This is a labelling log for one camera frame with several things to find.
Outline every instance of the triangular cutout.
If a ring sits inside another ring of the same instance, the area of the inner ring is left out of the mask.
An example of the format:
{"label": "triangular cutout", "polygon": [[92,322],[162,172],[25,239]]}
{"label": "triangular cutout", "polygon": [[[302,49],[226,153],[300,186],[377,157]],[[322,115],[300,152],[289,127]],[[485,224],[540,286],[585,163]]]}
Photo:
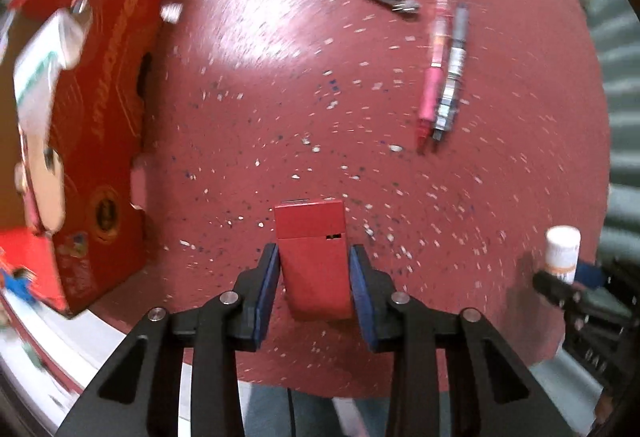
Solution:
{"label": "triangular cutout", "polygon": [[497,404],[512,403],[529,396],[529,390],[511,368],[493,341],[482,340],[484,359],[489,369],[489,379]]}
{"label": "triangular cutout", "polygon": [[98,390],[98,396],[121,404],[131,404],[136,398],[146,340],[140,338]]}

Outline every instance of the small red box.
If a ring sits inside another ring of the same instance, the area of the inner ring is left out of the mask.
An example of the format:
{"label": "small red box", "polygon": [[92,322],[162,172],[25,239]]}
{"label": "small red box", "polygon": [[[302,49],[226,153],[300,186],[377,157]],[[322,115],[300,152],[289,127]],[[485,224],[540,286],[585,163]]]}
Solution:
{"label": "small red box", "polygon": [[298,321],[353,317],[342,201],[292,200],[274,213],[292,316]]}

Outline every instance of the corrugated metal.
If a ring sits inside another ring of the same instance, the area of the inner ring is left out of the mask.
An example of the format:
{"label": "corrugated metal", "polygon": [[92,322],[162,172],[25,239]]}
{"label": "corrugated metal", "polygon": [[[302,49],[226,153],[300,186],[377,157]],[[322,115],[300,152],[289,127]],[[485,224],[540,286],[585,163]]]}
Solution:
{"label": "corrugated metal", "polygon": [[592,0],[588,24],[609,105],[609,208],[599,256],[640,262],[640,22],[627,0]]}

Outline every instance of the black cable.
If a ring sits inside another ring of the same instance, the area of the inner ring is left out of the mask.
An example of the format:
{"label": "black cable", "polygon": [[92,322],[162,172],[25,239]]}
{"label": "black cable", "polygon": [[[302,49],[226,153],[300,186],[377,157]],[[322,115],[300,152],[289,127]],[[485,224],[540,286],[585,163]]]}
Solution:
{"label": "black cable", "polygon": [[293,410],[293,396],[291,389],[287,388],[287,400],[289,401],[289,422],[291,425],[291,437],[296,437],[296,414]]}

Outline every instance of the red speckled surface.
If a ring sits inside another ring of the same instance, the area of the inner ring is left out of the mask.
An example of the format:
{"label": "red speckled surface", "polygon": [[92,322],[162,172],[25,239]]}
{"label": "red speckled surface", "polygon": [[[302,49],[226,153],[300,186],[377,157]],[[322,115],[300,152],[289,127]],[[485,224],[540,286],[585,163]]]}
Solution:
{"label": "red speckled surface", "polygon": [[[447,311],[476,306],[527,363],[554,353],[561,313],[529,285],[544,232],[578,226],[593,258],[607,194],[606,103],[577,0],[466,0],[465,101],[426,156],[414,151],[425,20],[369,0],[184,1],[147,91],[151,263],[96,313],[127,329],[155,305],[202,305],[274,240],[275,203],[333,196],[350,242],[398,289]],[[350,322],[294,322],[279,293],[268,340],[239,354],[238,372],[383,395],[390,360]]]}

